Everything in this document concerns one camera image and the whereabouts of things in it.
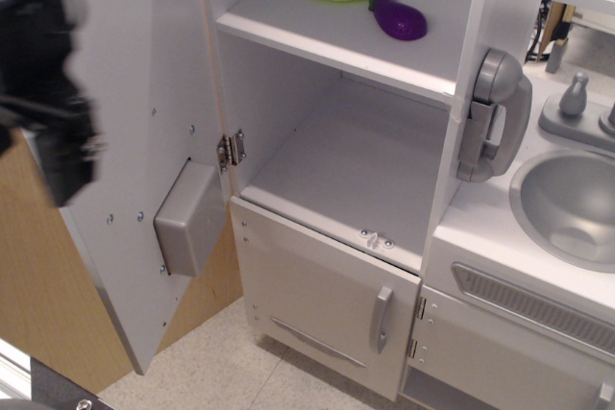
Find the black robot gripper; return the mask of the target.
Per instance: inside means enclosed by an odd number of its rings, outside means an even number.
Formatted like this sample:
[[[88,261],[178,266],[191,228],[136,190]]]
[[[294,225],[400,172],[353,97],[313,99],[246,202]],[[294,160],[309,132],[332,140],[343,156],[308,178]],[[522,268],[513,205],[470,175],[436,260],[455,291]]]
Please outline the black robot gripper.
[[[65,74],[85,0],[1,0],[1,149],[9,130],[35,135],[42,176],[55,207],[98,177],[104,139],[87,98]]]

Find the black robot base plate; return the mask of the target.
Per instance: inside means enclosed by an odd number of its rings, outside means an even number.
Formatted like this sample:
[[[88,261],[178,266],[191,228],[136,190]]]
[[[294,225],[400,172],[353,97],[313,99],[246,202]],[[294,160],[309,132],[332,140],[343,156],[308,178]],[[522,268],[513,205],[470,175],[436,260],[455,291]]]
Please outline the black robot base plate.
[[[2,409],[113,409],[29,354],[1,340]]]

